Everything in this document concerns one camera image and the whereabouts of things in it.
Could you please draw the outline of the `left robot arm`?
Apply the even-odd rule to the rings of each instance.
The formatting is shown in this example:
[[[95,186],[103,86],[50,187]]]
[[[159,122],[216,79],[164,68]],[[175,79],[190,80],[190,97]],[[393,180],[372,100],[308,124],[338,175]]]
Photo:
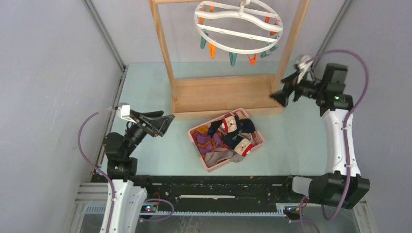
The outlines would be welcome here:
[[[102,222],[102,233],[132,232],[136,226],[137,213],[153,198],[154,190],[147,184],[134,186],[137,159],[132,153],[146,136],[163,137],[174,120],[173,114],[164,111],[136,112],[130,105],[113,108],[116,115],[126,121],[124,134],[111,132],[103,140],[107,157],[108,197]]]

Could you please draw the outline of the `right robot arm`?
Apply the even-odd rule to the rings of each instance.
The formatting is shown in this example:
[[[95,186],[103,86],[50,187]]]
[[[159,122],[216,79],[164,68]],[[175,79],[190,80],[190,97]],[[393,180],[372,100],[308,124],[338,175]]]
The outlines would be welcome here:
[[[344,94],[347,67],[327,64],[323,77],[315,77],[311,66],[295,65],[295,72],[282,79],[282,90],[270,97],[286,107],[289,97],[313,99],[319,107],[326,131],[327,163],[322,176],[307,178],[290,175],[282,195],[289,203],[306,196],[323,206],[352,209],[369,191],[369,179],[361,176],[354,152],[352,122],[353,98]]]

